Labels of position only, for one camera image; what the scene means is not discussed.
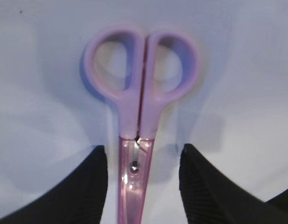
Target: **pink scissors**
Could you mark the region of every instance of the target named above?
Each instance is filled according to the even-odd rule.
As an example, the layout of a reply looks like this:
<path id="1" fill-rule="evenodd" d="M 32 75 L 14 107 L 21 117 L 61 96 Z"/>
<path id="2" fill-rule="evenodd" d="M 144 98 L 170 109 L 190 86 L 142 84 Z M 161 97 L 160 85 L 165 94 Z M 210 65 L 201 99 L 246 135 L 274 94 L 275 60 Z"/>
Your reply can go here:
<path id="1" fill-rule="evenodd" d="M 118 37 L 133 49 L 131 83 L 123 91 L 107 86 L 93 63 L 99 46 Z M 154 86 L 156 49 L 165 42 L 176 43 L 186 74 L 186 79 L 170 92 L 160 92 Z M 187 35 L 174 31 L 159 30 L 146 41 L 137 29 L 113 27 L 90 41 L 84 53 L 84 69 L 90 84 L 119 111 L 118 224 L 140 224 L 161 112 L 196 83 L 200 70 L 197 48 Z"/>

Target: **scissor handle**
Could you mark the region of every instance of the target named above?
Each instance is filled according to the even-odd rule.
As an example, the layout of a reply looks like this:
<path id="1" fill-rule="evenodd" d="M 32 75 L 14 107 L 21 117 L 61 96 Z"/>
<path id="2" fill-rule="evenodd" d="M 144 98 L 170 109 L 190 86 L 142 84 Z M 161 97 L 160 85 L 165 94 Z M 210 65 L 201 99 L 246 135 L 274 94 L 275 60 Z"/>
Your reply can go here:
<path id="1" fill-rule="evenodd" d="M 162 41 L 175 41 L 176 53 L 183 66 L 183 76 L 186 79 L 170 92 L 160 92 L 154 85 L 154 72 L 157 46 Z M 195 85 L 200 72 L 200 58 L 193 40 L 186 34 L 171 30 L 160 30 L 148 39 L 147 62 L 145 73 L 145 88 L 143 91 L 142 111 L 140 121 L 140 137 L 154 139 L 162 110 L 169 103 L 183 97 Z"/>
<path id="2" fill-rule="evenodd" d="M 120 39 L 132 54 L 131 82 L 127 89 L 117 91 L 110 88 L 98 73 L 94 59 L 99 46 L 113 39 Z M 84 70 L 90 84 L 103 96 L 115 103 L 119 110 L 119 134 L 125 139 L 134 139 L 137 135 L 142 83 L 145 39 L 133 27 L 113 27 L 95 36 L 87 45 L 84 53 Z"/>

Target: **scissor blade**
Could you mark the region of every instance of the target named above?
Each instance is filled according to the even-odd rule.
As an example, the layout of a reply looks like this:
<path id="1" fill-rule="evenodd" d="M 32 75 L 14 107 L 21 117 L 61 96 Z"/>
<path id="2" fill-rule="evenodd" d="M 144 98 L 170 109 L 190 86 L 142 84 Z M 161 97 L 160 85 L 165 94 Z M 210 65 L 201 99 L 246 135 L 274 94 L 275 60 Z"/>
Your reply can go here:
<path id="1" fill-rule="evenodd" d="M 140 224 L 154 140 L 119 140 L 118 224 Z"/>

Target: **metal screw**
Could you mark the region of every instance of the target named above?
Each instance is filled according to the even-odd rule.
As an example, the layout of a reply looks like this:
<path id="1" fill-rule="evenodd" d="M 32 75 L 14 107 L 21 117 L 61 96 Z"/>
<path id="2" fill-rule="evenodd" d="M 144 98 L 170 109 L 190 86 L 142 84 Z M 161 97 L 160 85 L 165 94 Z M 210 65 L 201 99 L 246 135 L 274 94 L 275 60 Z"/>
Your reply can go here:
<path id="1" fill-rule="evenodd" d="M 140 167 L 139 167 L 139 164 L 137 161 L 133 161 L 131 164 L 130 164 L 130 171 L 133 173 L 133 174 L 136 174 L 138 171 L 139 171 Z"/>

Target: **white surface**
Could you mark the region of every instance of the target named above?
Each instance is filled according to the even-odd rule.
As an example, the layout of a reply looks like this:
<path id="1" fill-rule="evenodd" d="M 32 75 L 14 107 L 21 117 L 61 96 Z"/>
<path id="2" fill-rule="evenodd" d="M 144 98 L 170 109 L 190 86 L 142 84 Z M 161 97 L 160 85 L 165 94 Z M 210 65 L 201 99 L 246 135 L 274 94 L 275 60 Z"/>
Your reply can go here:
<path id="1" fill-rule="evenodd" d="M 288 188 L 288 0 L 0 0 L 0 217 L 104 144 L 101 223 L 115 223 L 118 118 L 84 88 L 79 61 L 98 30 L 129 20 L 147 33 L 170 24 L 189 32 L 204 62 L 199 87 L 162 117 L 143 224 L 187 223 L 185 142 L 263 200 Z"/>

